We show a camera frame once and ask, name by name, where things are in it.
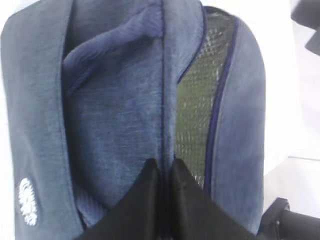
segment stitching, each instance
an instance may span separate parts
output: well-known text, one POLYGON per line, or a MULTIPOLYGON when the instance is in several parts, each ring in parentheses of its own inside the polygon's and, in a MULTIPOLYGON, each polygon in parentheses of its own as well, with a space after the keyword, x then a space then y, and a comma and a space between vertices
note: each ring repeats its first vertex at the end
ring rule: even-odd
MULTIPOLYGON (((241 31, 242 31, 242 22, 238 19, 238 18, 235 18, 235 24, 237 24, 237 32, 236 32, 236 35, 234 36, 236 39, 235 39, 235 46, 234 46, 234 49, 235 49, 235 52, 233 53, 233 58, 231 60, 231 63, 230 63, 230 67, 229 67, 229 71, 228 71, 228 75, 227 75, 227 78, 225 80, 225 85, 224 85, 224 88, 223 88, 223 94, 222 94, 222 97, 221 97, 221 102, 220 102, 220 108, 219 108, 219 113, 218 113, 218 118, 217 118, 217 126, 216 126, 216 131, 215 131, 215 142, 216 143, 219 143, 219 139, 220 139, 220 135, 219 135, 219 132, 220 132, 220 129, 221 129, 221 125, 222 125, 222 122, 223 122, 223 119, 224 119, 224 105, 223 105, 223 102, 225 100, 225 92, 227 92, 227 89, 229 88, 230 86, 230 77, 231 77, 231 74, 232 73, 232 70, 233 68, 235 67, 235 61, 236 61, 236 56, 238 55, 239 53, 239 48, 237 46, 241 46, 241 43, 242 43, 242 40, 243 40, 243 36, 240 34, 241 31)), ((218 149, 218 144, 215 145, 214 147, 214 150, 213 150, 213 160, 216 159, 217 157, 217 149, 218 149)), ((211 187, 211 191, 213 190, 213 198, 215 198, 215 196, 217 195, 217 174, 218 174, 218 166, 217 166, 217 161, 213 161, 213 170, 214 170, 214 182, 213 182, 213 189, 211 187)))
POLYGON ((62 88, 61 86, 58 84, 59 83, 59 78, 58 76, 61 75, 61 69, 62 69, 62 58, 63 58, 63 51, 62 48, 64 47, 64 43, 65 43, 65 37, 66 37, 66 33, 67 33, 67 29, 68 29, 68 24, 69 24, 69 15, 70 12, 72 11, 72 5, 73 5, 73 0, 69 0, 68 2, 69 6, 68 6, 68 14, 66 16, 67 18, 67 26, 65 26, 61 37, 60 37, 60 46, 58 48, 58 54, 59 54, 59 62, 57 64, 56 67, 56 75, 55 75, 55 84, 56 84, 56 102, 57 102, 57 114, 58 114, 58 128, 59 128, 59 133, 60 133, 60 138, 61 138, 61 150, 62 150, 62 160, 63 160, 63 168, 64 168, 64 175, 65 175, 65 179, 66 179, 66 186, 67 186, 67 192, 68 192, 68 201, 69 204, 72 208, 71 210, 71 214, 73 215, 74 220, 77 222, 77 225, 80 226, 80 229, 83 228, 81 227, 81 221, 79 217, 76 217, 76 206, 75 206, 75 201, 74 201, 74 197, 72 194, 72 185, 70 184, 71 178, 70 178, 70 174, 68 174, 68 172, 70 172, 70 166, 69 166, 69 157, 68 156, 68 151, 66 151, 63 142, 66 141, 66 136, 64 135, 64 130, 63 130, 63 125, 61 120, 63 120, 63 114, 62 113, 62 102, 59 99, 59 96, 62 96, 62 88))

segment blue fabric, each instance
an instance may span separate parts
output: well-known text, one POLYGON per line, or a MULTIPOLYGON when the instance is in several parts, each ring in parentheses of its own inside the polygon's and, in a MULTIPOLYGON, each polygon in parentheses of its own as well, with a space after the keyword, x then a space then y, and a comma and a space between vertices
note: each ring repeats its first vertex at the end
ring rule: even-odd
POLYGON ((63 60, 66 97, 70 97, 97 70, 109 51, 143 36, 160 38, 162 35, 161 6, 150 4, 130 18, 128 22, 77 46, 63 60))
POLYGON ((240 19, 221 93, 211 198, 253 233, 263 211, 266 77, 258 43, 240 19))
MULTIPOLYGON (((92 74, 99 71, 101 62, 109 51, 144 36, 160 38, 163 34, 162 22, 161 6, 151 4, 141 9, 123 25, 101 33, 74 48, 65 57, 62 65, 66 102, 92 74)), ((83 187, 76 185, 74 194, 76 205, 87 227, 96 224, 107 213, 106 207, 83 187)))

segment white logo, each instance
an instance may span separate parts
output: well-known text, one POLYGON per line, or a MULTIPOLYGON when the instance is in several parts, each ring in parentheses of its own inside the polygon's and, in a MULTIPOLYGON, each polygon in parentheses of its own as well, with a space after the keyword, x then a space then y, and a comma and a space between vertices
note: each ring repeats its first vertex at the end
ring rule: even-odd
POLYGON ((22 179, 18 198, 24 222, 29 226, 36 225, 38 220, 37 202, 34 188, 28 178, 22 179))

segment seam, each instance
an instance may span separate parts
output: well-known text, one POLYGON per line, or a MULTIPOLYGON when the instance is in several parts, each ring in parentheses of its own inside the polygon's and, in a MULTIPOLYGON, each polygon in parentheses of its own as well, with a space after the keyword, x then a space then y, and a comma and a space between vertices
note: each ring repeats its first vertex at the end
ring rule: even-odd
POLYGON ((64 145, 66 146, 67 143, 63 144, 63 142, 67 141, 67 137, 65 134, 65 130, 63 130, 63 123, 62 121, 64 120, 63 117, 63 109, 62 109, 62 88, 59 84, 59 76, 61 76, 61 72, 62 72, 62 58, 63 58, 63 47, 65 44, 65 38, 66 38, 66 34, 67 34, 67 30, 68 30, 68 25, 70 23, 70 12, 72 11, 72 5, 73 5, 73 0, 69 0, 69 6, 68 6, 68 14, 65 18, 67 18, 67 23, 66 26, 64 26, 64 30, 61 34, 60 37, 60 46, 58 48, 58 55, 59 55, 59 62, 57 64, 56 67, 56 75, 55 75, 55 85, 56 85, 56 103, 57 103, 57 114, 58 114, 58 129, 59 129, 59 133, 60 133, 60 139, 61 139, 61 150, 62 150, 62 160, 63 160, 63 170, 64 170, 64 175, 65 175, 65 179, 66 179, 66 186, 67 186, 67 192, 68 192, 68 201, 69 201, 69 205, 71 206, 71 214, 75 220, 75 222, 77 222, 77 228, 78 226, 80 226, 80 229, 83 228, 81 227, 81 221, 79 216, 77 217, 76 215, 76 204, 74 201, 74 196, 72 193, 72 185, 70 184, 71 181, 71 175, 70 175, 70 165, 69 165, 69 157, 68 156, 68 151, 65 149, 64 145))
POLYGON ((227 92, 227 90, 229 89, 230 87, 230 77, 231 77, 231 73, 232 73, 232 70, 235 68, 235 61, 236 61, 236 58, 239 54, 239 48, 238 46, 241 46, 241 43, 242 43, 242 40, 243 40, 243 36, 241 35, 242 33, 242 22, 237 18, 237 17, 234 17, 235 18, 235 24, 237 25, 237 30, 235 30, 235 45, 234 45, 234 53, 233 53, 233 56, 232 56, 232 61, 230 63, 230 67, 228 69, 228 75, 227 75, 227 78, 225 80, 225 85, 224 85, 224 88, 223 88, 223 93, 222 93, 222 96, 221 96, 221 102, 220 102, 220 108, 219 108, 219 112, 218 112, 218 117, 217 117, 217 125, 216 125, 216 131, 215 131, 215 142, 217 143, 215 146, 214 146, 214 149, 213 149, 213 156, 212 156, 212 171, 214 173, 214 176, 213 176, 213 185, 211 187, 211 195, 213 193, 213 199, 215 199, 215 197, 217 196, 217 174, 219 173, 218 171, 218 167, 217 167, 217 161, 214 161, 214 159, 216 159, 217 157, 217 149, 218 149, 218 143, 219 143, 219 139, 220 139, 220 135, 219 135, 219 132, 220 132, 220 129, 221 129, 221 125, 222 123, 224 122, 223 119, 224 119, 224 105, 223 105, 223 102, 225 100, 225 93, 227 92))
POLYGON ((186 73, 190 70, 191 66, 194 64, 194 62, 196 61, 197 59, 197 56, 202 48, 202 46, 205 44, 205 39, 206 39, 206 36, 207 36, 207 15, 206 15, 206 8, 202 5, 201 2, 199 2, 200 4, 200 8, 201 8, 201 12, 202 12, 202 16, 203 16, 203 19, 202 19, 202 36, 201 36, 201 40, 200 40, 200 43, 198 45, 198 47, 196 48, 196 50, 194 51, 194 53, 192 54, 192 58, 188 64, 188 66, 183 69, 181 71, 181 73, 178 74, 179 78, 178 78, 178 81, 177 81, 177 85, 182 81, 182 79, 184 78, 184 76, 186 75, 186 73))

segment backpack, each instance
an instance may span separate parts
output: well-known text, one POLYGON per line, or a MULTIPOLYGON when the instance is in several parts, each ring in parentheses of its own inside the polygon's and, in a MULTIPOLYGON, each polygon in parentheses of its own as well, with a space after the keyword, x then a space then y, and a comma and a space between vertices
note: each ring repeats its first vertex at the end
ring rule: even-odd
POLYGON ((226 219, 217 239, 254 238, 265 70, 239 18, 197 0, 40 0, 6 22, 1 62, 17 240, 85 239, 97 226, 111 239, 194 239, 173 207, 193 196, 172 190, 184 183, 226 219))

